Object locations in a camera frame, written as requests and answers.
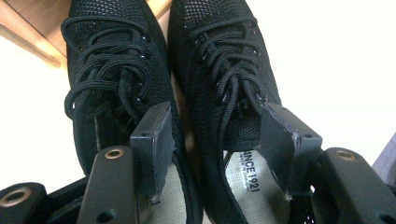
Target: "white wall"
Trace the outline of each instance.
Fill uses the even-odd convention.
[[[64,114],[65,71],[1,36],[0,49],[0,189],[38,182],[52,192],[80,179],[72,121]]]
[[[283,106],[373,163],[396,132],[394,1],[247,0]]]

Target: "black sneaker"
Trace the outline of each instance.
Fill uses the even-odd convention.
[[[171,102],[173,163],[167,167],[162,196],[155,199],[160,203],[139,197],[140,222],[201,223],[202,208],[179,128],[166,45],[146,1],[74,0],[69,17],[62,26],[71,85],[64,106],[73,120],[84,173],[91,172],[98,150],[128,146],[150,106]]]
[[[168,34],[172,65],[201,150],[209,217],[216,223],[288,222],[289,203],[254,150],[262,103],[281,102],[247,3],[174,0]]]

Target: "shoe lace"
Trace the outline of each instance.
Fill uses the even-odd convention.
[[[148,32],[138,24],[122,19],[78,17],[68,19],[63,24],[62,29],[67,43],[70,43],[67,27],[75,22],[84,21],[121,22],[128,26],[109,27],[91,37],[88,47],[78,57],[77,68],[79,71],[64,100],[65,113],[67,117],[73,119],[74,104],[78,102],[78,98],[83,94],[90,94],[89,101],[79,103],[90,105],[88,118],[93,119],[114,105],[114,98],[104,95],[104,92],[112,92],[120,101],[116,105],[116,115],[119,116],[126,112],[130,116],[128,125],[131,121],[134,121],[134,125],[136,125],[142,115],[134,105],[142,105],[147,102],[145,97],[148,93],[150,78],[149,68],[144,61],[149,60],[149,54],[141,45],[133,42],[115,40],[114,42],[101,43],[97,40],[105,35],[119,32],[136,33],[137,31],[140,38],[150,41]],[[131,80],[134,80],[135,85],[131,85]],[[133,92],[137,92],[137,95],[131,97]]]
[[[241,95],[245,95],[255,111],[260,114],[262,103],[266,101],[265,83],[260,79],[262,68],[259,46],[250,35],[255,35],[257,21],[253,17],[236,18],[207,25],[191,32],[193,47],[199,60],[206,64],[210,75],[210,85],[216,88],[217,105],[225,105],[217,129],[221,143],[227,124]],[[227,26],[238,27],[224,33],[216,32]]]

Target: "shoe tongue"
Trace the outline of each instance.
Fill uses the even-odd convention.
[[[260,118],[230,120],[225,131],[223,150],[253,150],[259,144],[260,122]]]

